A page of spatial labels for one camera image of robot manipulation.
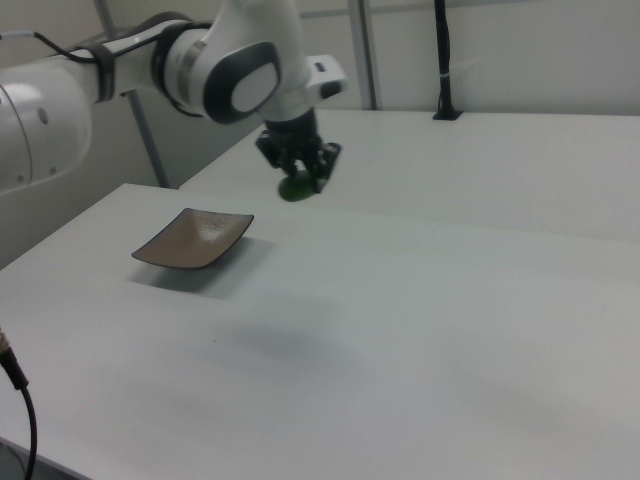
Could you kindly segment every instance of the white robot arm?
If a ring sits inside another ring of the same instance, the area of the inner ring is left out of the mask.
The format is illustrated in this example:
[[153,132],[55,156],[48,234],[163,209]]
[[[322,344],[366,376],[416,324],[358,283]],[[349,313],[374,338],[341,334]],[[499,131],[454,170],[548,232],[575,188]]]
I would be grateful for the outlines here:
[[[44,37],[35,32],[2,34]],[[257,146],[314,189],[340,147],[317,134],[314,106],[346,86],[328,55],[306,57],[294,0],[227,0],[213,23],[165,13],[124,38],[0,70],[0,193],[68,171],[91,141],[90,105],[134,89],[158,89],[181,111],[229,124],[258,113]]]

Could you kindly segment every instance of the desk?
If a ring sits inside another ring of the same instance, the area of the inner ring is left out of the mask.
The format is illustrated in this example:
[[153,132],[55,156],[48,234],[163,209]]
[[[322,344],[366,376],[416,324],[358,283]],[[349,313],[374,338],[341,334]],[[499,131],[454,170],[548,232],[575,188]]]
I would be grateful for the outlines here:
[[[319,110],[342,144],[333,178],[305,202],[466,225],[640,241],[640,118]],[[279,201],[258,131],[181,190]]]
[[[130,257],[185,207],[256,219],[207,270]],[[640,475],[637,243],[123,186],[0,299],[40,453],[96,480]]]

